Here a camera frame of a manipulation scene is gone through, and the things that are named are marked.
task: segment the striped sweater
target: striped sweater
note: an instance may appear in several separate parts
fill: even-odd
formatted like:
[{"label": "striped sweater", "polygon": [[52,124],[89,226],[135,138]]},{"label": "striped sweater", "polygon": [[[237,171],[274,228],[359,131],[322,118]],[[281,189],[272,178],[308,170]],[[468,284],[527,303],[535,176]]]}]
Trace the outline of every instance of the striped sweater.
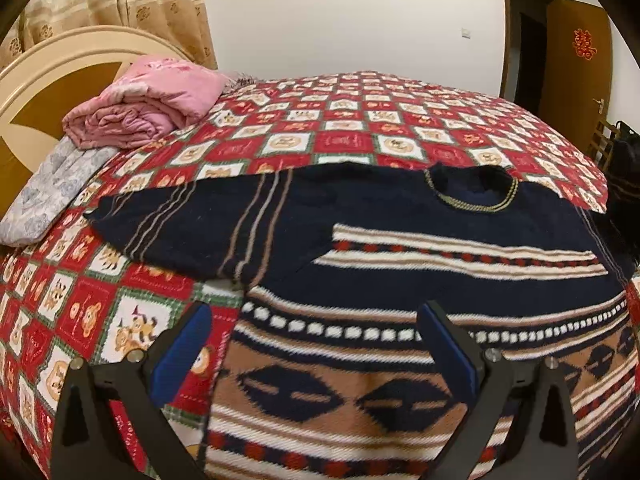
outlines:
[{"label": "striped sweater", "polygon": [[465,411],[415,330],[426,300],[508,358],[558,357],[581,472],[632,414],[635,261],[609,218],[501,168],[310,166],[104,197],[88,219],[133,260],[244,287],[217,478],[416,478]]}]

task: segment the folded pink quilt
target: folded pink quilt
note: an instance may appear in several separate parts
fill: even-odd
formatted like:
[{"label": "folded pink quilt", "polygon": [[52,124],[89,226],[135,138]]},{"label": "folded pink quilt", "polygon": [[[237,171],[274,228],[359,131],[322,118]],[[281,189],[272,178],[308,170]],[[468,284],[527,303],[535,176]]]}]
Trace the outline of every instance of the folded pink quilt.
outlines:
[{"label": "folded pink quilt", "polygon": [[142,56],[98,97],[71,110],[62,127],[81,150],[138,148],[197,123],[228,81],[189,61]]}]

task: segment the door frame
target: door frame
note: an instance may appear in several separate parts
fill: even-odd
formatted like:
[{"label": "door frame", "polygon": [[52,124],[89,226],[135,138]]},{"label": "door frame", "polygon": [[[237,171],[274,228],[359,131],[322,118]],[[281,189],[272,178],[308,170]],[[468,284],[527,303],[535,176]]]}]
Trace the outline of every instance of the door frame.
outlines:
[{"label": "door frame", "polygon": [[511,0],[504,0],[504,59],[502,62],[502,80],[500,82],[500,94],[501,98],[504,97],[504,92],[507,86],[507,74],[509,71],[509,50],[511,49]]}]

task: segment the bed headboard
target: bed headboard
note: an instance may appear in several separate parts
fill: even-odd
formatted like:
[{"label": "bed headboard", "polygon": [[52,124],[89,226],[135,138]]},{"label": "bed headboard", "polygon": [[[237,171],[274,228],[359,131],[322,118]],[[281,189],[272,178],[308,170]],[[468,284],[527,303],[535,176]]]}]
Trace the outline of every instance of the bed headboard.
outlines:
[{"label": "bed headboard", "polygon": [[49,38],[0,73],[0,219],[62,138],[62,117],[144,54],[189,59],[143,30],[97,25]]}]

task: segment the wooden chair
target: wooden chair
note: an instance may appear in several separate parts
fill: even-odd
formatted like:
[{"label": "wooden chair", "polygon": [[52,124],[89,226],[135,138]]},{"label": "wooden chair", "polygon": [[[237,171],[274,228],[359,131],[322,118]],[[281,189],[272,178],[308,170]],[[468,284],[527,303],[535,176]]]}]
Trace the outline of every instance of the wooden chair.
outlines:
[{"label": "wooden chair", "polygon": [[596,163],[602,173],[606,174],[609,169],[613,142],[619,136],[620,130],[613,124],[607,123],[604,119],[598,121],[593,137],[591,137],[587,156]]}]

